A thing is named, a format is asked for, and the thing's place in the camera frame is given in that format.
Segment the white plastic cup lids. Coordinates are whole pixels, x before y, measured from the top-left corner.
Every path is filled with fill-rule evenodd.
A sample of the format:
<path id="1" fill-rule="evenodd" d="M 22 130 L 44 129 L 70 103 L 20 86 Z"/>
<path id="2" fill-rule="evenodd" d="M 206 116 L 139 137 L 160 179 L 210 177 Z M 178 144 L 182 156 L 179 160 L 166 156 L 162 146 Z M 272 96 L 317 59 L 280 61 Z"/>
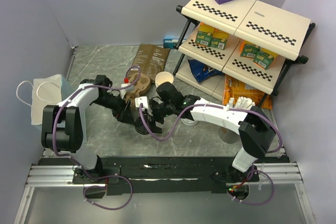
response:
<path id="1" fill-rule="evenodd" d="M 190 119 L 181 119 L 181 121 L 187 126 L 194 126 L 198 123 L 197 121 L 193 121 Z"/>

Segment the white paper cup stack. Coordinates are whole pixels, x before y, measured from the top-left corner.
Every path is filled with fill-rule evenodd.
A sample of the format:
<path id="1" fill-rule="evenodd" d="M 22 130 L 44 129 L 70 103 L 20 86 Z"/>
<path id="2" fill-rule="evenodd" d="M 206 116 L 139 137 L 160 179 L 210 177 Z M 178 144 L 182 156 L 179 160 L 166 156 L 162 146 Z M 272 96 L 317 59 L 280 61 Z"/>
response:
<path id="1" fill-rule="evenodd" d="M 161 84 L 169 82 L 173 83 L 174 82 L 174 76 L 166 71 L 159 72 L 156 77 L 155 77 L 155 86 L 158 88 Z"/>

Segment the light blue paper bag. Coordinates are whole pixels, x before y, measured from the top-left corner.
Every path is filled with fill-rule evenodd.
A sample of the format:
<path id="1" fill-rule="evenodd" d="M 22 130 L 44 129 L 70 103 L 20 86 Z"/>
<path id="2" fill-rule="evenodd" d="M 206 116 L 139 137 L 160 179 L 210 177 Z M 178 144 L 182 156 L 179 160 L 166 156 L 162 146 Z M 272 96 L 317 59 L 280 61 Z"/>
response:
<path id="1" fill-rule="evenodd" d="M 30 85 L 33 88 L 29 105 L 31 124 L 39 127 L 42 146 L 57 151 L 78 151 L 86 138 L 78 107 L 85 85 L 74 90 L 60 74 L 34 79 Z"/>

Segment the single white paper cup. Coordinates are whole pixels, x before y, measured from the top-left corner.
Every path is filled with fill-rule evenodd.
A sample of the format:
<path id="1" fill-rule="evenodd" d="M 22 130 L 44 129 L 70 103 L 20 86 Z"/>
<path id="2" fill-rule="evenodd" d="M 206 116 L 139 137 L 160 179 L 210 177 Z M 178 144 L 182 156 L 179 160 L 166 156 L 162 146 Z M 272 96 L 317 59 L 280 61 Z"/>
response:
<path id="1" fill-rule="evenodd" d="M 140 133 L 140 135 L 143 139 L 149 139 L 152 137 L 149 133 Z"/>

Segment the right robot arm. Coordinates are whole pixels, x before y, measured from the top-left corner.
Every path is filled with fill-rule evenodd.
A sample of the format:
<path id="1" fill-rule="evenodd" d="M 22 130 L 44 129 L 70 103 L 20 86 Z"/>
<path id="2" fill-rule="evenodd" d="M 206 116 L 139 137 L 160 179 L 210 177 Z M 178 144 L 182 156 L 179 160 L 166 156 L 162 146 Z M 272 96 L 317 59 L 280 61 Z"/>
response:
<path id="1" fill-rule="evenodd" d="M 270 146 L 274 137 L 281 137 L 262 109 L 248 98 L 239 98 L 235 106 L 220 105 L 192 94 L 182 95 L 169 82 L 159 85 L 156 92 L 160 103 L 141 97 L 137 105 L 147 133 L 157 141 L 167 141 L 177 125 L 172 126 L 167 136 L 159 137 L 162 131 L 156 123 L 163 123 L 170 115 L 177 115 L 178 121 L 206 122 L 235 133 L 242 143 L 229 168 L 229 175 L 235 181 L 243 180 L 258 159 L 272 153 Z"/>

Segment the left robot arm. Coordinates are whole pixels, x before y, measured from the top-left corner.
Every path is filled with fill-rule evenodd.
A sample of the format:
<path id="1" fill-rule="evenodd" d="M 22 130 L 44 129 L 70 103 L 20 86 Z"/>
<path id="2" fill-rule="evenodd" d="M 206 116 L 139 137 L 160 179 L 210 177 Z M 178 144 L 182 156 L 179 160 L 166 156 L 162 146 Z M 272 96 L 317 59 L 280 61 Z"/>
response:
<path id="1" fill-rule="evenodd" d="M 95 79 L 84 79 L 77 90 L 56 105 L 47 105 L 43 109 L 41 125 L 41 144 L 54 151 L 56 156 L 67 157 L 85 172 L 85 177 L 92 183 L 103 179 L 104 170 L 101 158 L 83 146 L 86 135 L 85 110 L 97 104 L 110 109 L 118 122 L 133 125 L 130 102 L 113 88 L 112 81 L 105 75 Z"/>

